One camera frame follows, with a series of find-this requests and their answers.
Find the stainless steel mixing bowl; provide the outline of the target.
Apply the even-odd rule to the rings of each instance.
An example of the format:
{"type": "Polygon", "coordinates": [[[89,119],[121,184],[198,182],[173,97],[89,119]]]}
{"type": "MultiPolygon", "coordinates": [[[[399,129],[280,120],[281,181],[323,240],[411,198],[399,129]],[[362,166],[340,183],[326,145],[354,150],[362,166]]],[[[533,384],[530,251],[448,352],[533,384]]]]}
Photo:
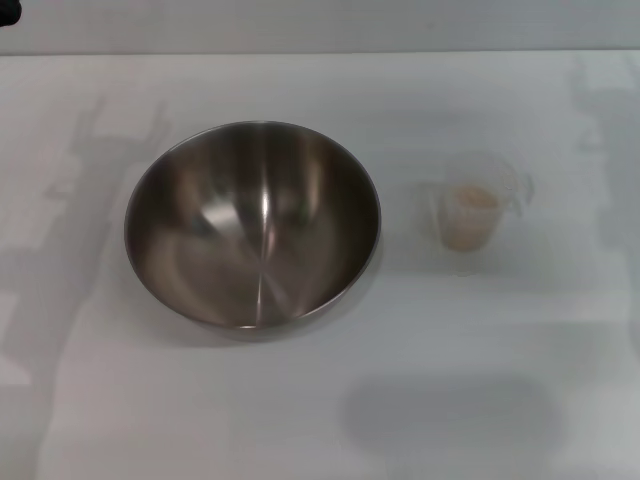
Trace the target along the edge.
{"type": "Polygon", "coordinates": [[[133,272],[191,321],[249,335],[337,304],[373,260],[380,199],[346,148],[312,129],[241,121],[160,155],[129,199],[133,272]]]}

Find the clear plastic measuring cup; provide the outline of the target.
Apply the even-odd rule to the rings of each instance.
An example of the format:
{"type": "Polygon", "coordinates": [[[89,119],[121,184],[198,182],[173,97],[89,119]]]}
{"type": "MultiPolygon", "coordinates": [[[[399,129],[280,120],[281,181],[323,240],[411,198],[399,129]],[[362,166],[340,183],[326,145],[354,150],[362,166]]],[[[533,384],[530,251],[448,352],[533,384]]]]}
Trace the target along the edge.
{"type": "Polygon", "coordinates": [[[498,197],[503,207],[503,214],[492,237],[498,231],[507,213],[512,212],[520,216],[534,196],[531,176],[498,154],[488,151],[469,151],[442,159],[434,166],[433,175],[422,184],[422,187],[428,206],[429,228],[439,245],[453,252],[458,251],[450,250],[441,240],[439,207],[445,190],[459,185],[476,185],[493,192],[498,197]]]}

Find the beige rice grains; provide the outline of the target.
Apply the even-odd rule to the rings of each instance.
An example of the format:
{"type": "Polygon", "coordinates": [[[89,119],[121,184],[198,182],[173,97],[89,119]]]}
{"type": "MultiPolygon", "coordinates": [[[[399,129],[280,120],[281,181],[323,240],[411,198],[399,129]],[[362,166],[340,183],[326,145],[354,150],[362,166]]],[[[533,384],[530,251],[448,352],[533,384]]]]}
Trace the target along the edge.
{"type": "Polygon", "coordinates": [[[450,250],[479,250],[489,242],[502,214],[503,207],[493,192],[476,185],[449,187],[439,207],[441,240],[450,250]]]}

